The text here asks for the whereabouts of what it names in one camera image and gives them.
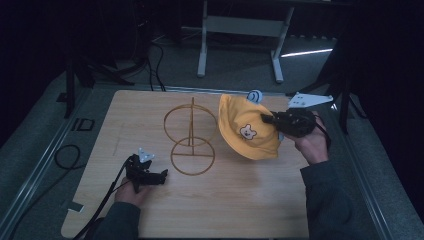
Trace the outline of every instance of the dark background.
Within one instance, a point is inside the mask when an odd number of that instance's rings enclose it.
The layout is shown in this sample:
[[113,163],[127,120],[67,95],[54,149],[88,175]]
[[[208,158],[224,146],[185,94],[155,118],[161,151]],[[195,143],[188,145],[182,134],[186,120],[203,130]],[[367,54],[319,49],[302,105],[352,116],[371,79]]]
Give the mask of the dark background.
[[[128,14],[123,14],[131,8],[132,1],[121,2],[119,5],[111,0],[99,1],[99,5],[82,0],[0,3],[0,145],[19,126],[46,86],[65,70],[67,57],[83,53],[98,63],[115,66],[116,59],[132,55],[119,44],[133,41],[130,36],[133,24],[127,25]],[[176,42],[180,40],[182,25],[201,25],[202,1],[138,2],[145,5],[138,5],[141,15],[133,17],[138,22],[151,21],[150,27],[163,30]],[[223,6],[217,3],[210,11],[226,14]],[[233,9],[239,11],[231,12],[235,15],[280,17],[280,11],[267,10],[262,5],[255,11],[240,6]],[[314,22],[311,18],[317,15],[328,24],[306,24]],[[349,87],[358,95],[421,219],[424,215],[420,186],[424,182],[423,16],[420,1],[357,1],[351,12],[342,8],[300,6],[290,28],[290,34],[295,36],[338,38],[317,81],[327,81],[335,74],[337,77],[332,82],[337,85],[335,91]],[[153,34],[151,31],[154,29],[144,30],[146,39]],[[146,40],[137,56],[143,57],[148,48]],[[347,77],[352,80],[349,86],[345,84]]]

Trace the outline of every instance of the wooden board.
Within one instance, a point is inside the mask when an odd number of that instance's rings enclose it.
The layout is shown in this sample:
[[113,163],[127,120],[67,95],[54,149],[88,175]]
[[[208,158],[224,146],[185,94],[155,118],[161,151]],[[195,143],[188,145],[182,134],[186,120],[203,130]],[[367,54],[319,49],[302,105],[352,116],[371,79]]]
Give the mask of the wooden board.
[[[220,94],[124,90],[115,94],[74,196],[74,202],[83,204],[84,210],[68,212],[63,236],[73,237],[85,226],[124,161],[139,147],[156,156],[151,172],[169,170],[166,184],[156,186],[142,208],[140,237],[308,236],[305,187],[299,171],[307,163],[290,140],[282,142],[278,159],[253,161],[230,148],[216,129],[210,141],[215,161],[207,172],[187,176],[173,167],[170,154],[175,143],[164,131],[164,117],[179,105],[191,104],[193,97],[195,104],[218,118]],[[262,104],[271,111],[284,111],[287,101],[283,96],[265,96]],[[189,109],[183,109],[169,115],[167,129],[175,139],[188,136],[189,113]],[[213,117],[195,110],[193,119],[195,136],[208,139],[213,135]],[[199,149],[210,151],[205,146]],[[210,161],[186,157],[175,162],[187,172],[196,172]],[[113,197],[101,216],[110,208]]]

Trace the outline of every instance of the handheld controller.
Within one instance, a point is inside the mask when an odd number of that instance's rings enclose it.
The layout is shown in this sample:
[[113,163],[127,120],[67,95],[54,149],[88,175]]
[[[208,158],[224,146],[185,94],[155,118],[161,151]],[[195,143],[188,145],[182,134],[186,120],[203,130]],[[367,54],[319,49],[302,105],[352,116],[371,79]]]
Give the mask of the handheld controller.
[[136,154],[133,154],[127,159],[125,165],[127,178],[133,183],[136,193],[139,192],[138,188],[140,185],[159,185],[165,183],[168,169],[161,173],[151,173],[148,170],[151,163],[152,160],[141,162],[139,156]]
[[310,134],[315,126],[315,115],[304,108],[289,108],[286,112],[271,112],[272,116],[261,114],[264,123],[273,124],[280,132],[294,137]]

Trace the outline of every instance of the sleeve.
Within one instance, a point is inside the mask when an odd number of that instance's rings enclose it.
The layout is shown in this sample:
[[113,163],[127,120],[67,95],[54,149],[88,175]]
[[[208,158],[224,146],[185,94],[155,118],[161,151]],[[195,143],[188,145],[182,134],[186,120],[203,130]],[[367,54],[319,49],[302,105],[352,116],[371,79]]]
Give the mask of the sleeve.
[[331,161],[301,169],[306,186],[309,238],[364,239],[355,228],[352,200],[343,190]]
[[140,212],[135,205],[115,202],[96,229],[93,240],[137,239]]

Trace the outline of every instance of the gray carpet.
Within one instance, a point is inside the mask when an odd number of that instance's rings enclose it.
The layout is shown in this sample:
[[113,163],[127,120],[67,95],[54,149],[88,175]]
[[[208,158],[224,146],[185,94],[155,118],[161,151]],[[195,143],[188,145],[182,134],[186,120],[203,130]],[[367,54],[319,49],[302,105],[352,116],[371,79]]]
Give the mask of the gray carpet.
[[[293,92],[309,85],[316,79],[328,53],[282,59],[285,81],[277,84],[273,78],[269,49],[273,41],[265,39],[258,44],[228,44],[219,36],[209,41],[206,76],[197,78],[199,38],[184,40],[174,45],[165,38],[156,43],[164,49],[159,75],[170,91],[181,88],[206,89],[205,91],[249,91],[259,89],[270,93]],[[289,38],[283,53],[331,48],[334,41],[302,38]],[[159,48],[152,47],[152,64],[160,58]],[[63,119],[65,106],[57,103],[56,98],[64,91],[64,74],[55,79],[46,89],[42,98],[34,105],[25,121],[0,150],[1,195],[0,213],[2,218],[13,206],[18,193],[24,188],[40,159],[46,159],[46,172],[40,176],[39,184],[29,186],[33,189],[32,200],[48,188],[64,170],[52,161],[52,150],[60,145],[76,144],[81,148],[78,164],[84,164],[90,155],[102,121],[113,94],[119,89],[149,90],[148,71],[126,76],[136,82],[134,87],[116,85],[110,80],[96,75],[97,83],[93,89],[77,88],[79,108],[68,120]],[[424,239],[424,228],[403,191],[390,161],[375,135],[372,126],[360,119],[354,112],[348,120],[349,135],[340,131],[338,112],[328,106],[316,108],[323,116],[333,139],[330,155],[335,161],[339,176],[346,191],[355,200],[360,216],[358,225],[369,239]],[[92,131],[71,131],[76,118],[95,120]],[[64,129],[63,136],[55,135]],[[52,140],[60,139],[58,146]],[[75,158],[75,151],[66,149],[59,154],[64,165],[69,166]],[[72,200],[83,170],[69,173],[56,187],[41,198],[20,223],[14,239],[64,239],[60,229]],[[1,230],[7,226],[2,222]]]

